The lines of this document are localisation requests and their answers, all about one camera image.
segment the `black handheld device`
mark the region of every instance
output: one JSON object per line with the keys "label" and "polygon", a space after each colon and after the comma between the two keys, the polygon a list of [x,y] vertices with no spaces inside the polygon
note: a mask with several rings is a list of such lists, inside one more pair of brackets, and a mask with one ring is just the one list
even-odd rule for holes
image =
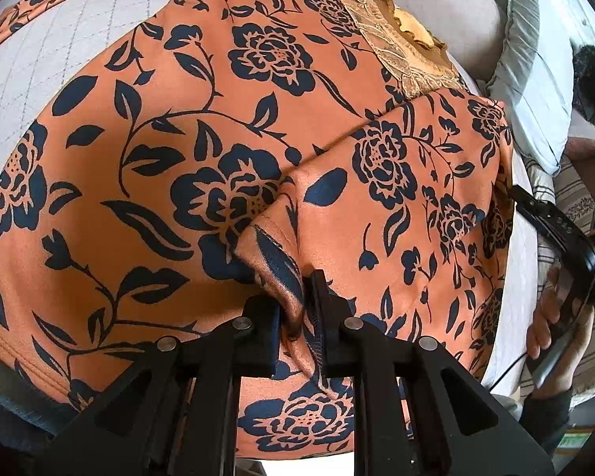
{"label": "black handheld device", "polygon": [[[536,200],[523,188],[514,186],[509,197],[516,210],[542,234],[560,256],[562,269],[557,292],[564,304],[560,320],[551,324],[551,346],[541,349],[537,359],[527,358],[527,368],[536,386],[541,386],[555,368],[576,332],[576,319],[585,304],[595,307],[595,213],[588,235],[554,204]],[[581,305],[573,303],[579,300]]]}

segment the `black cable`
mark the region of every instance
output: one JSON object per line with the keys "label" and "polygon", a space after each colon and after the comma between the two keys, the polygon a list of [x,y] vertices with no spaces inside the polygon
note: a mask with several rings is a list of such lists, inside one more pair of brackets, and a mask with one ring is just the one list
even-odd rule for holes
{"label": "black cable", "polygon": [[489,392],[491,392],[493,389],[495,389],[496,385],[497,385],[498,383],[500,383],[500,382],[503,380],[503,377],[505,377],[505,376],[506,376],[506,375],[509,373],[509,371],[510,371],[512,368],[514,368],[514,367],[515,367],[516,363],[518,363],[518,362],[519,362],[519,361],[520,361],[522,358],[524,358],[526,355],[527,355],[527,351],[524,351],[524,352],[523,352],[523,353],[520,355],[520,357],[519,357],[519,358],[517,358],[517,359],[516,359],[516,360],[515,360],[515,361],[514,361],[514,362],[513,362],[513,363],[512,363],[510,366],[509,366],[509,368],[503,372],[502,376],[500,376],[500,378],[498,378],[498,379],[496,380],[496,382],[495,382],[495,383],[494,383],[494,384],[493,384],[493,385],[492,385],[492,386],[489,388]]}

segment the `beige lace fabric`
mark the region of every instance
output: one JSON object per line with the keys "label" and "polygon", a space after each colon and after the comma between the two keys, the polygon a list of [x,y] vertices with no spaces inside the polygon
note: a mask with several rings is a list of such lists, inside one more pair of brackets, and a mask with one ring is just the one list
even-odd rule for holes
{"label": "beige lace fabric", "polygon": [[[341,2],[350,12],[357,28],[381,63],[401,82],[406,98],[411,100],[442,87],[464,89],[454,66],[449,69],[421,55],[399,31],[387,22],[375,0],[341,0]],[[401,9],[396,10],[395,17],[400,22],[404,18],[401,29],[409,32],[417,44],[444,54],[447,50],[444,43],[436,40],[411,14]],[[419,33],[420,29],[427,35]],[[427,37],[432,40],[431,45],[427,44]]]}

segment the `metal screw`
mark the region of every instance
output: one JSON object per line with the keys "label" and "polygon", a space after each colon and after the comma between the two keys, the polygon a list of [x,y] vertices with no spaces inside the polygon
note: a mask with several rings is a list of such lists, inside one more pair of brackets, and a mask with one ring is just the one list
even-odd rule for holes
{"label": "metal screw", "polygon": [[358,319],[357,317],[348,317],[344,321],[344,325],[346,326],[347,329],[352,329],[353,331],[356,331],[357,329],[362,329],[363,320]]}
{"label": "metal screw", "polygon": [[431,336],[422,336],[419,339],[419,347],[426,351],[433,351],[438,347],[438,342]]}
{"label": "metal screw", "polygon": [[238,329],[239,331],[245,331],[252,325],[253,323],[249,317],[237,317],[232,322],[233,329]]}
{"label": "metal screw", "polygon": [[171,351],[176,347],[176,338],[174,336],[164,336],[163,338],[159,338],[157,347],[161,352]]}

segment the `lace trim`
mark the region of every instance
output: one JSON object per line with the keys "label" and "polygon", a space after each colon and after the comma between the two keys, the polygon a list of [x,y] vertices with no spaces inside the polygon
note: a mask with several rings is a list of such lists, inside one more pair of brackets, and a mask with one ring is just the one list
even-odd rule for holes
{"label": "lace trim", "polygon": [[[441,87],[464,89],[455,68],[448,69],[421,55],[381,14],[375,0],[340,0],[379,61],[401,82],[409,100]],[[435,47],[446,46],[436,40]]]}

